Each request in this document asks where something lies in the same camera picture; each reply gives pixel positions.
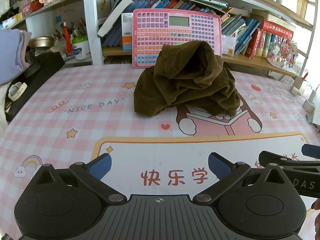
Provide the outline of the brown corduroy pants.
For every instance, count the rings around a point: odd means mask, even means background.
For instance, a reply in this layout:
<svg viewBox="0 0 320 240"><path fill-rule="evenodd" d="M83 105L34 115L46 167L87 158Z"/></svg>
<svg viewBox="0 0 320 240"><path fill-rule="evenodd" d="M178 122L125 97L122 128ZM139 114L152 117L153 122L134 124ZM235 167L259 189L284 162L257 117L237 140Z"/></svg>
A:
<svg viewBox="0 0 320 240"><path fill-rule="evenodd" d="M240 106L235 78L207 42L164 45L154 66L141 73L133 94L136 113L153 117L190 105L212 115L235 115Z"/></svg>

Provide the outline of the pink checkered table mat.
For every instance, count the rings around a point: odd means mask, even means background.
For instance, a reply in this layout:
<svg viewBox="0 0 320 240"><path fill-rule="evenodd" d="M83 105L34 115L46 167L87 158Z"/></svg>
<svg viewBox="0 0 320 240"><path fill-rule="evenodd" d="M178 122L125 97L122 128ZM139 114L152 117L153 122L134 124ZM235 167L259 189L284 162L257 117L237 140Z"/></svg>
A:
<svg viewBox="0 0 320 240"><path fill-rule="evenodd" d="M43 164L68 168L107 153L103 181L126 196L194 196L217 182L212 152L259 167L261 151L303 160L302 146L319 144L304 99L285 83L234 72L243 99L236 116L172 107L146 118L133 109L141 72L129 64L64 69L24 105L1 137L2 235L20 237L14 206Z"/></svg>

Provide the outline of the black case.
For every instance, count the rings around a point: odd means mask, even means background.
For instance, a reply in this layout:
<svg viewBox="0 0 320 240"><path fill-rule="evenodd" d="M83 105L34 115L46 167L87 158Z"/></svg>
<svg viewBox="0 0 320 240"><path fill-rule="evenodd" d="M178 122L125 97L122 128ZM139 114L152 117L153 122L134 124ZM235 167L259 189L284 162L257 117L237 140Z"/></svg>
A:
<svg viewBox="0 0 320 240"><path fill-rule="evenodd" d="M26 90L16 100L12 101L6 96L6 102L11 103L8 112L5 114L8 122L11 122L26 102L33 96L33 94L58 70L60 70L65 64L61 54L57 53L45 53L36 57L35 64L31 67L32 74L25 75L26 70L18 78L16 78L12 84L15 85L18 82L26 84Z"/></svg>

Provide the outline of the white jar green lid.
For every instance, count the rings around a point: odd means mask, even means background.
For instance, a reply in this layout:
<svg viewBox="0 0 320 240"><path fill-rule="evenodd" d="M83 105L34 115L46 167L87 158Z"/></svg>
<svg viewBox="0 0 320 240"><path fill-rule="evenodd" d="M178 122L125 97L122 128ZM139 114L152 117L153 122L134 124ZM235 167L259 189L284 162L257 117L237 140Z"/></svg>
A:
<svg viewBox="0 0 320 240"><path fill-rule="evenodd" d="M79 36L71 40L73 53L77 61L89 59L91 51L87 35Z"/></svg>

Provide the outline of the red thick dictionary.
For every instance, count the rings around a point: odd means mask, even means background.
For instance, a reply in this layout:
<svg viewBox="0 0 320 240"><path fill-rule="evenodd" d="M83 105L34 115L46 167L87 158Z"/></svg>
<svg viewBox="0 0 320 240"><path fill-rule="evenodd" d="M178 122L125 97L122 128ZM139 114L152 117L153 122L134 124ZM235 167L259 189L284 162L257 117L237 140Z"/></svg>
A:
<svg viewBox="0 0 320 240"><path fill-rule="evenodd" d="M286 37L288 39L292 39L293 38L293 31L291 31L290 29L287 29L281 25L278 25L276 23L267 21L267 20L263 20L261 22L261 24L259 25L259 28L261 30L265 30L271 34L280 36L280 37Z"/></svg>

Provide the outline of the red glue bottle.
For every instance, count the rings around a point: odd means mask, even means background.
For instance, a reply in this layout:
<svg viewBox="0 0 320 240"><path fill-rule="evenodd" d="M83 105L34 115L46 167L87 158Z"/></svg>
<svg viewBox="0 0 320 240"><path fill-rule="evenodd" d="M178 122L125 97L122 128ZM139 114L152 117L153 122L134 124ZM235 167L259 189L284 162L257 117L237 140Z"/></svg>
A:
<svg viewBox="0 0 320 240"><path fill-rule="evenodd" d="M72 53L71 37L68 31L67 23L65 21L63 22L63 30L64 30L65 41L66 41L66 54L71 55Z"/></svg>

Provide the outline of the brass bowl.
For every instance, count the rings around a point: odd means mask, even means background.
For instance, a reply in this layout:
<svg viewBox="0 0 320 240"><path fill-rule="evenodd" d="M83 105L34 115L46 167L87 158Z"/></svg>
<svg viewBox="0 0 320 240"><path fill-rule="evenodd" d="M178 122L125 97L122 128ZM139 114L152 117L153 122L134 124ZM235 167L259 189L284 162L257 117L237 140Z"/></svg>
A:
<svg viewBox="0 0 320 240"><path fill-rule="evenodd" d="M54 46L55 40L52 36L40 36L32 38L29 41L29 47L31 49L50 49Z"/></svg>

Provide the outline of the folded lavender cloth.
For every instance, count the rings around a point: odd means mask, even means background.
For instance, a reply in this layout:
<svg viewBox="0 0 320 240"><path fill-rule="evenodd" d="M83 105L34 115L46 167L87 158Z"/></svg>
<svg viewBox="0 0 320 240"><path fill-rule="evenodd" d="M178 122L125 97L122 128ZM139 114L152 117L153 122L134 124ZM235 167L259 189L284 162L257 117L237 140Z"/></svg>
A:
<svg viewBox="0 0 320 240"><path fill-rule="evenodd" d="M4 85L29 68L25 54L31 33L19 29L2 29L0 35L0 83Z"/></svg>

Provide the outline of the pink learning tablet toy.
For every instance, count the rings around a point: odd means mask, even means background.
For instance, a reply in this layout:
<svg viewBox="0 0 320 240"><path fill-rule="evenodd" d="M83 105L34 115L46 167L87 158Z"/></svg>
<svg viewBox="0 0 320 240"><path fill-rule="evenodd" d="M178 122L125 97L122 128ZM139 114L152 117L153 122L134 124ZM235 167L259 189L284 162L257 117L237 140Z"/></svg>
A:
<svg viewBox="0 0 320 240"><path fill-rule="evenodd" d="M222 56L221 20L217 15L179 9L136 9L132 17L132 65L153 66L164 45L207 42Z"/></svg>

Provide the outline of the white leaning book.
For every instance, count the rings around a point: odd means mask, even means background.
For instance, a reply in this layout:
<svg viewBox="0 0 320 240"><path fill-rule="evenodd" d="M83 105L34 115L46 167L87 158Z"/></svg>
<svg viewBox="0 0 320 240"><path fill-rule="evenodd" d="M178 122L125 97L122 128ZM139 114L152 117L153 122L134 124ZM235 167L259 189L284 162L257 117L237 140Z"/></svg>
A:
<svg viewBox="0 0 320 240"><path fill-rule="evenodd" d="M109 14L101 28L98 30L97 35L100 37L105 36L113 27L116 20L120 17L123 11L133 3L133 0L121 0Z"/></svg>

